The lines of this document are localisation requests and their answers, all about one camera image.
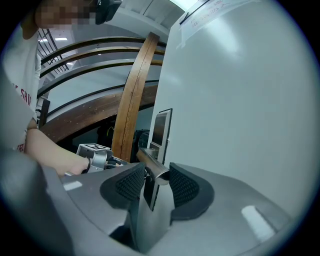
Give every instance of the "white label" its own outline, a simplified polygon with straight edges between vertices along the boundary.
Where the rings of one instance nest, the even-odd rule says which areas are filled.
[[[67,183],[67,184],[63,185],[63,187],[64,187],[65,191],[70,191],[70,190],[74,190],[74,189],[82,187],[82,183],[79,181],[74,181],[74,182]]]
[[[241,213],[260,243],[267,241],[276,234],[255,206],[246,206],[241,210]]]

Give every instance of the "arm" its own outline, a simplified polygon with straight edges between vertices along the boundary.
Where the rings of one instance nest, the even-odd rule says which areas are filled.
[[[35,120],[31,120],[27,133],[24,152],[40,164],[54,168],[63,176],[66,172],[81,174],[87,169],[89,160],[59,147],[37,129]]]

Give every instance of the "hand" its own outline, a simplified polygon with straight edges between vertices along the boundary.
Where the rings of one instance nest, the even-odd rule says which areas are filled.
[[[89,159],[88,158],[82,158],[79,163],[75,164],[69,172],[74,175],[80,175],[84,170],[88,168]]]

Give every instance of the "curved wooden beam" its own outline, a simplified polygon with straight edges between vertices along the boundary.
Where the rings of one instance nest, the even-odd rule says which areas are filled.
[[[154,83],[154,82],[159,82],[159,80],[148,80],[148,81],[145,81],[146,83]],[[81,97],[78,97],[78,98],[75,98],[73,100],[70,100],[69,102],[61,105],[61,106],[58,106],[57,108],[55,108],[54,110],[50,111],[48,114],[47,114],[47,117],[52,115],[53,113],[57,112],[58,110],[61,110],[63,109],[64,107],[72,104],[72,103],[75,103],[79,100],[82,100],[84,98],[87,98],[89,96],[92,96],[92,95],[95,95],[95,94],[99,94],[99,93],[103,93],[103,92],[107,92],[107,91],[110,91],[110,90],[113,90],[113,89],[117,89],[117,88],[121,88],[121,87],[125,87],[125,84],[120,84],[120,85],[116,85],[116,86],[112,86],[112,87],[108,87],[108,88],[104,88],[104,89],[101,89],[101,90],[96,90],[94,92],[91,92],[91,93],[88,93],[86,95],[83,95]]]
[[[112,151],[115,157],[127,162],[130,162],[140,100],[159,38],[150,32],[144,41],[126,80],[116,117]]]
[[[107,37],[93,38],[91,40],[86,40],[86,41],[75,42],[65,47],[62,47],[48,54],[47,56],[43,57],[41,60],[41,65],[48,62],[49,60],[54,59],[59,55],[62,55],[64,53],[73,51],[78,48],[86,47],[86,46],[92,46],[92,45],[104,44],[104,43],[114,43],[114,42],[144,43],[145,40],[146,40],[145,38],[141,38],[141,37],[107,36]],[[158,46],[166,47],[167,44],[164,42],[159,42]]]
[[[144,88],[140,108],[155,104],[157,89],[157,85]],[[122,94],[103,96],[76,106],[47,122],[40,130],[57,143],[90,125],[117,115]]]
[[[129,46],[118,46],[118,47],[104,47],[98,49],[92,49],[81,53],[76,53],[60,59],[59,61],[52,63],[51,65],[45,67],[41,70],[40,78],[48,74],[49,72],[67,64],[68,62],[73,62],[76,60],[80,60],[86,57],[98,55],[98,54],[109,54],[109,53],[138,53],[140,51],[140,47],[129,47]],[[156,50],[154,54],[157,55],[165,55],[164,50]]]
[[[47,85],[41,87],[38,90],[36,98],[38,99],[39,97],[49,92],[53,88],[57,87],[58,85],[72,78],[76,78],[78,76],[81,76],[83,74],[96,71],[96,70],[102,70],[106,68],[120,67],[120,66],[130,66],[130,65],[133,65],[134,62],[135,62],[135,59],[108,60],[108,61],[98,62],[91,65],[85,65],[85,66],[72,69],[71,71],[65,72],[59,77],[57,77],[56,79],[52,80]],[[162,66],[162,64],[163,64],[162,60],[153,60],[151,62],[151,65],[154,65],[154,66]]]

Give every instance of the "white panel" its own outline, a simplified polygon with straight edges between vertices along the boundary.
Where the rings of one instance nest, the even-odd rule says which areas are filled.
[[[152,20],[155,20],[156,17],[154,15],[150,15],[150,13],[154,13],[155,10],[157,11],[157,13],[161,13],[161,9],[162,6],[164,5],[164,1],[157,1],[157,0],[153,0],[149,3],[149,7],[145,10],[145,12],[143,13],[144,16],[151,18]]]
[[[170,15],[170,13],[176,8],[177,7],[172,2],[167,1],[163,5],[162,10],[159,12],[157,17],[155,18],[155,22],[161,24]]]
[[[125,4],[125,8],[131,11],[131,9],[133,8],[136,2],[137,2],[136,0],[127,1]]]
[[[231,10],[183,48],[179,29],[170,31],[150,131],[173,108],[165,165],[234,177],[301,215],[319,177],[320,77],[300,29],[273,1]]]
[[[165,20],[161,23],[167,29],[171,29],[172,25],[184,14],[185,12],[180,8],[173,9]]]
[[[120,5],[121,8],[125,8],[127,3],[130,3],[132,0],[122,0],[122,4]]]
[[[191,8],[198,0],[170,0],[179,6],[182,10],[187,11]]]
[[[108,24],[132,31],[144,38],[147,38],[148,34],[153,32],[160,36],[160,41],[162,42],[167,42],[169,36],[169,30],[164,26],[150,18],[124,8],[119,8]]]
[[[150,4],[153,2],[154,0],[145,0],[144,1],[144,5],[142,10],[140,11],[141,15],[144,15],[146,13],[146,11],[148,10],[148,8],[150,7]]]

